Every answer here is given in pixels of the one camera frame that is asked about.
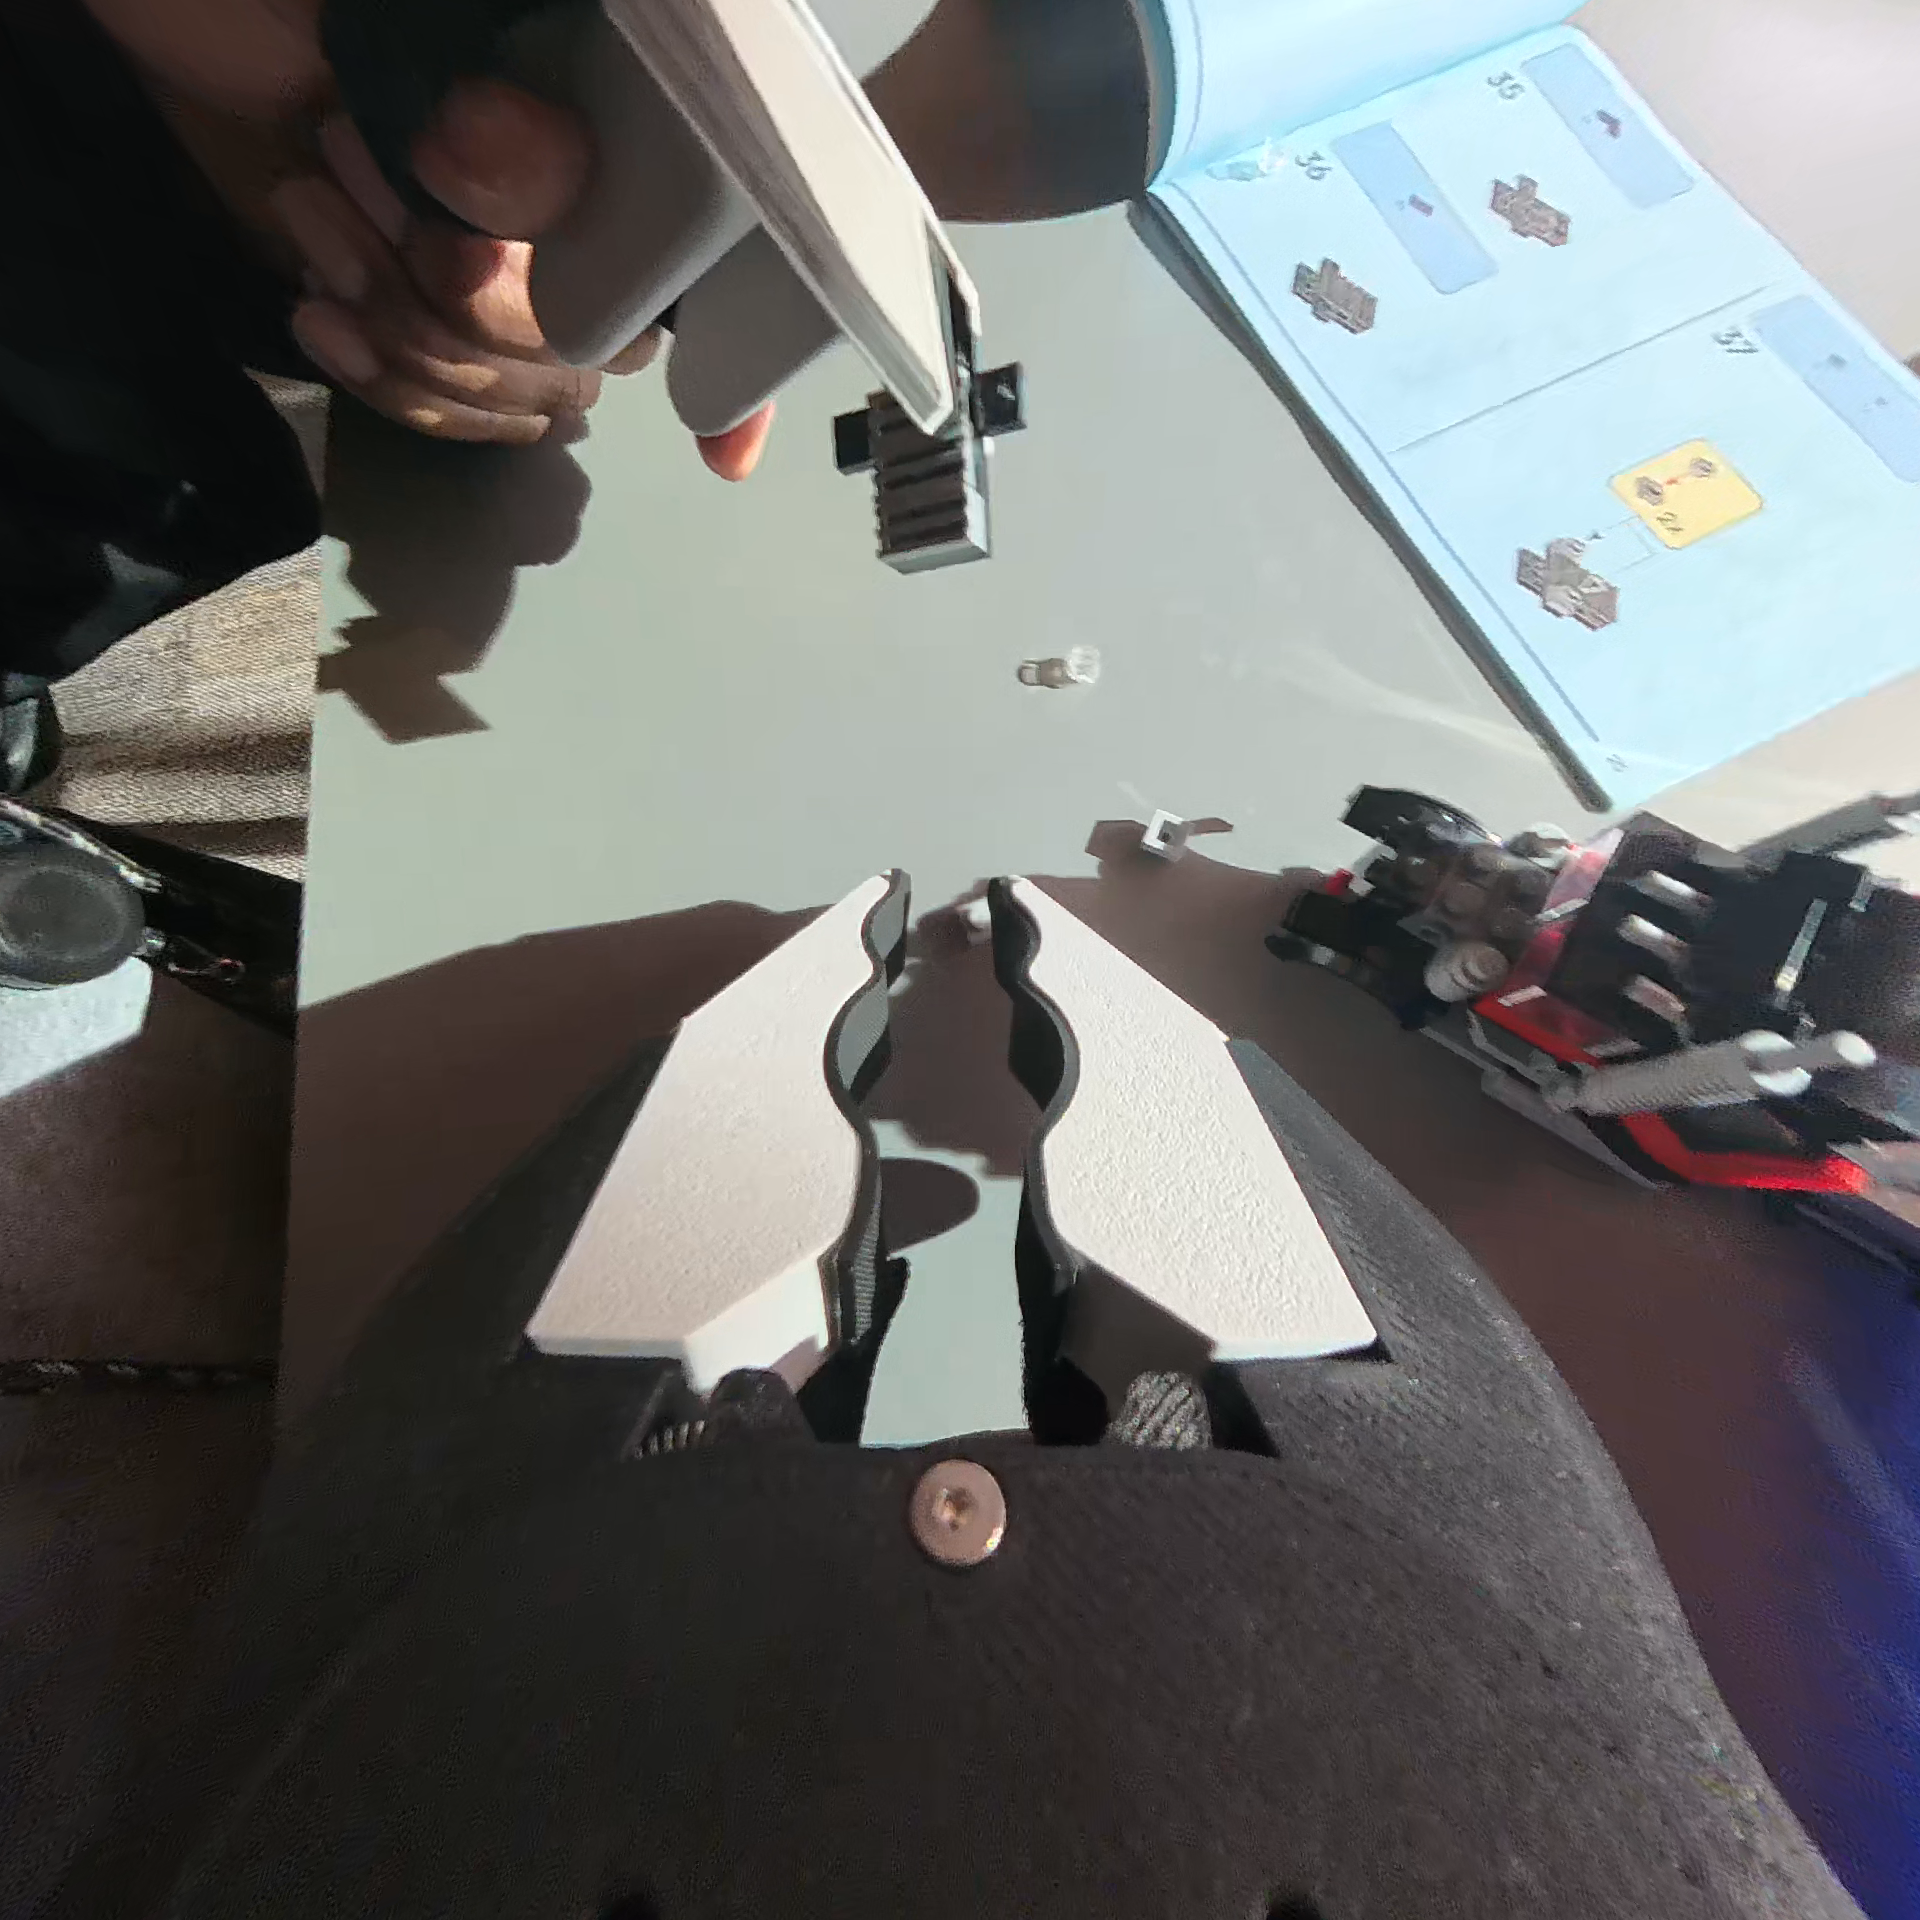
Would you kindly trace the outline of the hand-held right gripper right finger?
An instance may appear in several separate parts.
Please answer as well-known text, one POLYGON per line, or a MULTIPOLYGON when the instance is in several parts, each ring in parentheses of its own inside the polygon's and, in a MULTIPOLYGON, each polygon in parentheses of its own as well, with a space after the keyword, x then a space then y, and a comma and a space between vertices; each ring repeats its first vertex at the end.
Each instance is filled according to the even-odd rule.
POLYGON ((1025 1217, 1060 1359, 1144 1373, 1370 1355, 1374 1316, 1218 1025, 1025 878, 990 887, 1025 1217))

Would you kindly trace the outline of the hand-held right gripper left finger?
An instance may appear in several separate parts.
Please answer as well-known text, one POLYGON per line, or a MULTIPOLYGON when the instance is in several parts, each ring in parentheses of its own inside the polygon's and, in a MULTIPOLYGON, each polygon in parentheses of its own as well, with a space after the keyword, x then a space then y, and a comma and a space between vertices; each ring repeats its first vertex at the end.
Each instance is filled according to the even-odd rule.
POLYGON ((819 1373, 874 1320, 911 878, 863 881, 680 1025, 529 1320, 546 1359, 819 1373))

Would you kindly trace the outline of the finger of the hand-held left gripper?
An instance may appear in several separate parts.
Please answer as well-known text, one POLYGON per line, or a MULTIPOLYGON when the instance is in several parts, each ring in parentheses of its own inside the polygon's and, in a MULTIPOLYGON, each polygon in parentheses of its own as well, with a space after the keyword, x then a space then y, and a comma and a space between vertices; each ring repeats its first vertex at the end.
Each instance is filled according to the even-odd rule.
POLYGON ((599 208, 616 140, 660 134, 641 169, 660 239, 634 243, 623 300, 678 312, 671 389, 696 433, 718 433, 845 340, 931 433, 953 406, 933 248, 952 248, 852 68, 807 4, 605 4, 640 79, 601 132, 599 208))
POLYGON ((948 388, 953 400, 948 417, 933 428, 933 437, 983 437, 988 430, 988 402, 977 290, 953 250, 933 248, 933 263, 944 292, 948 388))

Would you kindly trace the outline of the dark grey brick piece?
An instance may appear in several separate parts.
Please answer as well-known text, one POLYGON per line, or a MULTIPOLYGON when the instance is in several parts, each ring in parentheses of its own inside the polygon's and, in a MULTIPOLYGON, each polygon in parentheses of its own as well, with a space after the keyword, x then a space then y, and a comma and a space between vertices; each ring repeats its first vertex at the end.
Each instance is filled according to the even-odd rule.
POLYGON ((878 560, 897 575, 994 555, 992 456, 1029 426, 1025 366, 974 371, 963 386, 963 410, 939 433, 886 393, 832 422, 836 470, 871 478, 878 560))

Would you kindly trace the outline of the person's left forearm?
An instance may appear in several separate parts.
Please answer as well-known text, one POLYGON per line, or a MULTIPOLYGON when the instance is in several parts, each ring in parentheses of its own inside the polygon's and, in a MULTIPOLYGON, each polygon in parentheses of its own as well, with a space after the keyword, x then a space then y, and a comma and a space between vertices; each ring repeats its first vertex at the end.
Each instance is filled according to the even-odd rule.
POLYGON ((3 685, 300 555, 293 298, 82 4, 4 4, 3 685))

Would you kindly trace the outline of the white desk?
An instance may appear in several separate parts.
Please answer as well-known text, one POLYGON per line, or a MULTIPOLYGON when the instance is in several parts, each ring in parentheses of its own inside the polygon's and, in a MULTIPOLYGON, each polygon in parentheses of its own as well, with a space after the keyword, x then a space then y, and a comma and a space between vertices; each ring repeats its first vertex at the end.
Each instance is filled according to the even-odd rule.
POLYGON ((1359 494, 1120 210, 1128 4, 827 4, 961 219, 1034 424, 992 562, 900 579, 829 417, 832 349, 742 487, 658 377, 482 452, 335 415, 282 1406, 320 1397, 438 1234, 632 1045, 884 869, 915 885, 882 1140, 924 1230, 871 1432, 1020 1408, 1031 1105, 952 909, 1010 872, 1256 1039, 1460 1236, 1623 1456, 1768 1445, 1790 1272, 1732 1197, 1627 1188, 1464 1063, 1267 957, 1280 874, 1366 780, 1499 828, 1572 791, 1359 494), (1031 690, 1089 645, 1098 685, 1031 690), (1141 852, 1150 817, 1198 823, 1141 852))

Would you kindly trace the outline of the person's left hand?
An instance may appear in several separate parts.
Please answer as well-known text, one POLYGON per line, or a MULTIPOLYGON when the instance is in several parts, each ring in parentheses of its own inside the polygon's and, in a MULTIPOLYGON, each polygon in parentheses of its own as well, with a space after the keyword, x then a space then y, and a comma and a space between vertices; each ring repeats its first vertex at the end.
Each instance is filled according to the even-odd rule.
POLYGON ((271 228, 298 257, 302 351, 344 393, 428 437, 537 445, 573 428, 605 378, 649 369, 651 327, 595 364, 562 364, 533 300, 537 241, 592 182, 586 129, 493 79, 458 81, 414 143, 430 215, 401 208, 357 125, 322 129, 316 173, 271 191, 271 228))

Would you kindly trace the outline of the red black toy brick vehicle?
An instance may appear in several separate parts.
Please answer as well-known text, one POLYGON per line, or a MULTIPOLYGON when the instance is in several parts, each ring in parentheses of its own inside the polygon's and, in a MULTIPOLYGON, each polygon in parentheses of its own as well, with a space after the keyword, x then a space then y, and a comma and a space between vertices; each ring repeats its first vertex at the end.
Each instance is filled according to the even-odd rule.
POLYGON ((1917 817, 1868 795, 1728 850, 1642 812, 1579 843, 1365 786, 1366 854, 1265 944, 1644 1188, 1917 1192, 1919 900, 1862 861, 1917 817))

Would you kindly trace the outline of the light blue instruction booklet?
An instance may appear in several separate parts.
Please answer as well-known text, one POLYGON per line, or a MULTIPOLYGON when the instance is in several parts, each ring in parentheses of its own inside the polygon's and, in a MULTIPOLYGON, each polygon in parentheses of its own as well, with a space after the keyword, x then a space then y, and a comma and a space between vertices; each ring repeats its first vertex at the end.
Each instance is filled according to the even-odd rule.
POLYGON ((1589 802, 1917 672, 1917 375, 1572 4, 1139 4, 1142 228, 1589 802))

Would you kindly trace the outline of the metal badge reel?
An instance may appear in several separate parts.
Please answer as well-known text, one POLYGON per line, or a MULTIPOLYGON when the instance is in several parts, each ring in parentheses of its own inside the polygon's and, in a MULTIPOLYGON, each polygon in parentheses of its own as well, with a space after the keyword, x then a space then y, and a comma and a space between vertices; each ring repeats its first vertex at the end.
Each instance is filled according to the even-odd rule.
POLYGON ((133 852, 104 828, 3 801, 3 982, 80 988, 142 962, 210 992, 250 982, 223 889, 171 846, 133 852))

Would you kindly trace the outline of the blue plastic bin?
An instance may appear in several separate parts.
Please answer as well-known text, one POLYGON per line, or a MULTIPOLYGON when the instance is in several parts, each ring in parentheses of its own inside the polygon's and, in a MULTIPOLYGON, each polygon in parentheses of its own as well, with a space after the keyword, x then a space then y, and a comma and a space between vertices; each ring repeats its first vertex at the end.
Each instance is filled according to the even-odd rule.
POLYGON ((1919 1896, 1917 1247, 1801 1193, 1756 1204, 1790 1282, 1768 1401, 1798 1469, 1783 1628, 1811 1698, 1787 1783, 1869 1917, 1919 1896))

